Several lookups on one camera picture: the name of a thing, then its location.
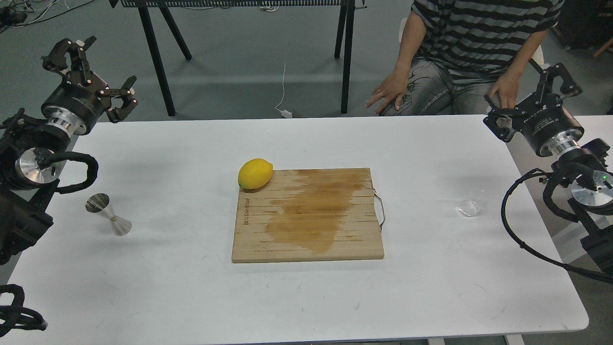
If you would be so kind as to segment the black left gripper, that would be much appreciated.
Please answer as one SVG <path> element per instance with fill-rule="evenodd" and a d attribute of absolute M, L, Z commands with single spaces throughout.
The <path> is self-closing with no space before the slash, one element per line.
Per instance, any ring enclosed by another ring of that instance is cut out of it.
<path fill-rule="evenodd" d="M 43 103 L 41 112 L 48 125 L 58 127 L 69 136 L 88 135 L 104 112 L 112 124 L 118 124 L 138 105 L 133 90 L 136 76 L 127 78 L 121 88 L 100 89 L 98 96 L 82 88 L 98 84 L 86 59 L 86 50 L 96 40 L 94 36 L 83 42 L 65 38 L 42 57 L 42 67 L 60 75 L 63 83 Z M 112 107 L 116 99 L 122 101 L 120 107 Z"/>

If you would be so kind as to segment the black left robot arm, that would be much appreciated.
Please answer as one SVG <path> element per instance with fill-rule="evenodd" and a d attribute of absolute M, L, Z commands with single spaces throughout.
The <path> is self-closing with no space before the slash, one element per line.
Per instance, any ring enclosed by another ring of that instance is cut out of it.
<path fill-rule="evenodd" d="M 96 181 L 98 162 L 69 151 L 71 137 L 88 135 L 103 114 L 113 124 L 122 122 L 138 104 L 135 76 L 110 88 L 91 70 L 86 51 L 95 41 L 94 36 L 59 41 L 42 57 L 43 68 L 62 79 L 40 107 L 43 118 L 21 108 L 1 124 L 2 265 L 35 245 L 53 225 L 46 208 L 54 194 L 72 194 Z"/>

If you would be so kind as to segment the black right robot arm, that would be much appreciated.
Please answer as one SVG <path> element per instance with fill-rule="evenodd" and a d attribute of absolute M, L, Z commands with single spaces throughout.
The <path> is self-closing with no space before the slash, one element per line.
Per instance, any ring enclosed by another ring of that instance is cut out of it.
<path fill-rule="evenodd" d="M 583 277 L 611 284 L 612 227 L 599 227 L 593 215 L 613 213 L 612 174 L 606 157 L 610 146 L 596 138 L 581 146 L 584 128 L 563 106 L 563 99 L 581 94 L 582 89 L 562 63 L 539 65 L 530 59 L 539 73 L 535 92 L 514 108 L 499 108 L 485 96 L 490 111 L 484 124 L 499 140 L 508 143 L 516 133 L 523 135 L 539 157 L 554 157 L 551 171 L 534 168 L 510 186 L 501 203 L 500 215 L 508 235 L 520 248 L 541 260 Z M 545 184 L 544 204 L 559 218 L 580 223 L 587 236 L 580 240 L 582 248 L 598 266 L 598 271 L 563 264 L 530 247 L 515 234 L 507 221 L 506 205 L 515 189 L 525 181 L 538 177 Z"/>

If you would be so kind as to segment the person's left hand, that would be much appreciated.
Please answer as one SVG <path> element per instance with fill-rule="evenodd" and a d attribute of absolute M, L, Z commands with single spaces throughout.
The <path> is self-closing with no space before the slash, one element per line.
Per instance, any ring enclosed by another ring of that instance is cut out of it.
<path fill-rule="evenodd" d="M 506 71 L 494 83 L 493 87 L 488 92 L 488 97 L 493 100 L 495 96 L 499 99 L 499 107 L 502 109 L 513 109 L 517 105 L 517 96 L 519 91 L 522 72 L 514 70 Z"/>

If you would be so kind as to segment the person's right hand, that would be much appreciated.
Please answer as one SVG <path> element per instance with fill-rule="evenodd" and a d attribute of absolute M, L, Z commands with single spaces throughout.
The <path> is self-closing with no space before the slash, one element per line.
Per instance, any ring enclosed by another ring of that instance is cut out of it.
<path fill-rule="evenodd" d="M 394 68 L 366 100 L 365 107 L 369 108 L 378 104 L 375 110 L 377 115 L 380 115 L 388 105 L 392 105 L 394 111 L 400 111 L 402 98 L 407 91 L 410 71 L 410 67 Z"/>

